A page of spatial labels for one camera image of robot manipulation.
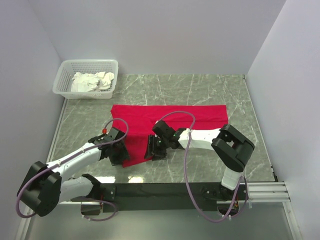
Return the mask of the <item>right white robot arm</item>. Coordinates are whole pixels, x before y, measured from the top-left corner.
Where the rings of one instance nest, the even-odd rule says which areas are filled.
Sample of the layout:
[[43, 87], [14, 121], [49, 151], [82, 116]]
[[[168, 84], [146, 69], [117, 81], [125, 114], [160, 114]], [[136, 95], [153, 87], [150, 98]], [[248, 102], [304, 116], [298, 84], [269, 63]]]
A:
[[167, 156], [167, 149], [205, 149], [215, 151], [225, 165], [219, 187], [222, 198], [230, 200], [237, 194], [237, 184], [251, 158], [255, 145], [230, 124], [222, 128], [195, 130], [173, 129], [163, 120], [152, 128], [147, 140], [145, 159], [161, 160]]

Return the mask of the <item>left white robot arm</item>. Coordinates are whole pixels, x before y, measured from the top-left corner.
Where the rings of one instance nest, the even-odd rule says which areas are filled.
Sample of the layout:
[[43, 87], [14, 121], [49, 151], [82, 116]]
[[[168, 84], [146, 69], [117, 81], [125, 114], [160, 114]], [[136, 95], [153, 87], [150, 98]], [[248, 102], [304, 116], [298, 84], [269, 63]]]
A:
[[127, 134], [113, 127], [108, 133], [92, 137], [82, 147], [60, 159], [46, 164], [40, 161], [33, 163], [17, 192], [17, 214], [25, 218], [20, 211], [20, 203], [27, 205], [35, 215], [44, 217], [64, 201], [103, 202], [107, 194], [95, 177], [84, 174], [73, 179], [72, 176], [113, 153], [125, 152]]

